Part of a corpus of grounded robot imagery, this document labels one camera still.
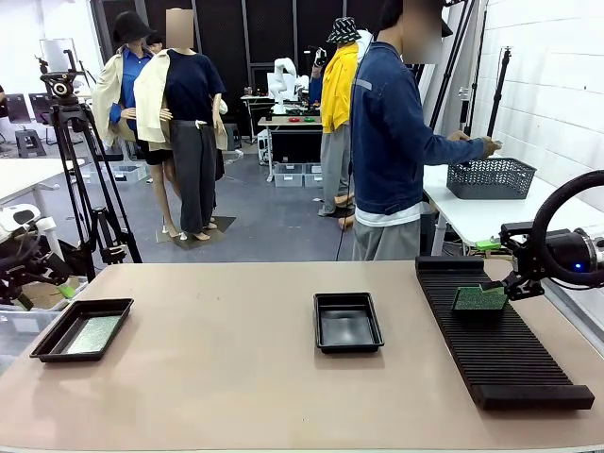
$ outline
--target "gray pants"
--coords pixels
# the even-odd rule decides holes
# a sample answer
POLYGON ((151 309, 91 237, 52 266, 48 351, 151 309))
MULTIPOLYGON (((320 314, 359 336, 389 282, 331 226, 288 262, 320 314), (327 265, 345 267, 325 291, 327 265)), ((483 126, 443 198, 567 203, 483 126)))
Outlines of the gray pants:
POLYGON ((211 126, 195 121, 170 124, 176 180, 182 193, 180 227, 192 234, 210 223, 216 189, 216 138, 211 126))
POLYGON ((319 215, 336 211, 336 196, 348 193, 350 178, 350 125, 338 127, 330 134, 323 134, 321 141, 321 171, 323 172, 323 207, 319 215))
POLYGON ((415 260, 419 256, 420 226, 419 220, 383 228, 355 222, 352 260, 415 260))

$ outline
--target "black wall panel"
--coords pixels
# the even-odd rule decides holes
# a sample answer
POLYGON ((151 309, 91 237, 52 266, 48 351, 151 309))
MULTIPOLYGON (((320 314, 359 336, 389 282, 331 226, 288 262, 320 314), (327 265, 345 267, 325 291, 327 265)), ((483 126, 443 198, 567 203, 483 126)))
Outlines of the black wall panel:
POLYGON ((327 37, 333 21, 342 17, 343 0, 298 0, 298 72, 308 74, 314 62, 315 51, 310 52, 310 68, 304 51, 309 45, 323 47, 331 59, 335 44, 328 44, 327 37))
POLYGON ((246 1, 251 62, 270 62, 285 57, 294 59, 292 1, 246 1))
MULTIPOLYGON (((157 30, 161 35, 164 47, 166 45, 166 9, 193 9, 191 0, 145 0, 144 5, 147 9, 149 26, 154 30, 157 30)), ((198 51, 196 36, 196 34, 193 34, 193 50, 195 52, 198 51)))
POLYGON ((348 0, 347 14, 355 18, 357 28, 366 28, 372 33, 376 33, 383 5, 384 0, 348 0))
POLYGON ((105 11, 105 20, 107 21, 107 29, 109 30, 109 38, 113 52, 120 46, 120 43, 113 41, 113 28, 115 26, 115 18, 126 11, 136 11, 136 6, 133 0, 119 0, 113 2, 103 2, 103 10, 105 11))
POLYGON ((223 79, 228 90, 224 98, 234 113, 248 84, 242 2, 197 0, 197 14, 201 49, 223 79))

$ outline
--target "navy t-shirt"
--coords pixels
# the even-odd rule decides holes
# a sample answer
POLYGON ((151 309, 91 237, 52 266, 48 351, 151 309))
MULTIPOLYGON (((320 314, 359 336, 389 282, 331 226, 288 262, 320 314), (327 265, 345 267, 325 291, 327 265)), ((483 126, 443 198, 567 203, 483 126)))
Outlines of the navy t-shirt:
POLYGON ((211 98, 227 92, 213 63, 202 54, 182 55, 171 49, 168 55, 165 95, 174 119, 212 124, 211 98))

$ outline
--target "table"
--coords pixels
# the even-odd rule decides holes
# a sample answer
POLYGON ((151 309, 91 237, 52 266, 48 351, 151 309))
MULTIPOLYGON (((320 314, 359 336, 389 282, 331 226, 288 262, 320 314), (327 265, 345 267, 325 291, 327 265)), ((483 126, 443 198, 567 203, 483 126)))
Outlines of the table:
MULTIPOLYGON (((84 163, 84 160, 78 159, 77 162, 81 165, 84 163)), ((71 162, 67 163, 69 168, 73 167, 71 162)), ((42 182, 62 173, 63 164, 61 159, 0 160, 0 206, 6 205, 26 193, 33 193, 36 206, 40 210, 42 218, 48 220, 48 227, 44 233, 48 239, 50 249, 63 260, 56 232, 57 225, 52 221, 52 216, 42 196, 42 191, 55 191, 59 188, 58 184, 49 186, 42 184, 42 182)))
MULTIPOLYGON (((282 127, 304 127, 304 128, 312 128, 312 127, 319 127, 321 130, 323 130, 323 125, 321 123, 321 117, 320 116, 312 116, 311 118, 314 118, 314 122, 313 123, 307 123, 306 121, 304 121, 304 116, 273 116, 272 121, 268 121, 266 119, 266 117, 262 117, 260 119, 260 121, 258 121, 258 126, 263 126, 266 127, 266 130, 268 130, 268 143, 270 146, 271 143, 271 130, 279 130, 282 127), (298 118, 300 121, 297 123, 290 123, 290 118, 298 118)), ((268 168, 269 168, 269 172, 268 172, 268 177, 266 178, 266 182, 272 182, 273 181, 273 177, 275 176, 274 173, 274 169, 273 169, 273 152, 272 150, 269 150, 268 152, 268 168)))
MULTIPOLYGON (((537 211, 556 187, 535 177, 525 200, 461 200, 446 187, 447 165, 425 167, 424 192, 441 213, 432 255, 441 255, 446 224, 460 235, 464 244, 498 237, 501 225, 534 220, 537 211)), ((573 198, 552 219, 549 230, 575 229, 604 224, 604 212, 573 198)))
MULTIPOLYGON (((488 261, 487 271, 501 278, 510 265, 488 261)), ((102 361, 44 365, 27 356, 33 344, 0 377, 0 445, 559 452, 604 445, 604 360, 542 297, 514 306, 568 376, 590 387, 591 411, 477 409, 411 261, 114 265, 80 296, 111 297, 135 302, 102 361), (267 275, 271 292, 259 285, 267 275), (330 357, 315 348, 312 297, 332 292, 371 293, 385 340, 379 353, 330 357)))
POLYGON ((242 101, 247 107, 247 114, 249 115, 250 144, 252 144, 256 140, 256 134, 254 133, 254 117, 252 116, 251 106, 254 104, 264 104, 267 101, 275 103, 275 99, 269 96, 242 96, 242 101))

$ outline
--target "jacket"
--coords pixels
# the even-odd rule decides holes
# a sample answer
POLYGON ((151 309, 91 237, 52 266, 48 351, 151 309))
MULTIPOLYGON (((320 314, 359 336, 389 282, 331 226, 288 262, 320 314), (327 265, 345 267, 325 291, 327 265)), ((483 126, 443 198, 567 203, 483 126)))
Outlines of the jacket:
MULTIPOLYGON (((150 150, 172 149, 170 145, 170 127, 159 118, 159 111, 166 108, 164 90, 168 70, 170 69, 169 49, 156 54, 141 71, 134 82, 136 97, 136 127, 141 140, 149 142, 150 150)), ((227 113, 227 104, 222 101, 220 113, 227 113)), ((216 147, 227 149, 227 133, 215 131, 216 147)))
POLYGON ((373 214, 392 215, 422 201, 424 165, 463 163, 484 152, 482 139, 434 135, 415 79, 385 42, 372 43, 359 67, 350 128, 357 206, 373 214))
POLYGON ((338 49, 323 77, 321 117, 323 132, 330 134, 350 119, 350 93, 357 71, 359 45, 353 42, 338 49))
POLYGON ((98 83, 92 92, 92 115, 98 129, 98 135, 108 146, 112 146, 117 137, 134 142, 134 132, 128 127, 124 118, 115 125, 109 120, 109 112, 113 104, 120 104, 122 97, 122 77, 124 76, 124 46, 109 59, 98 83))

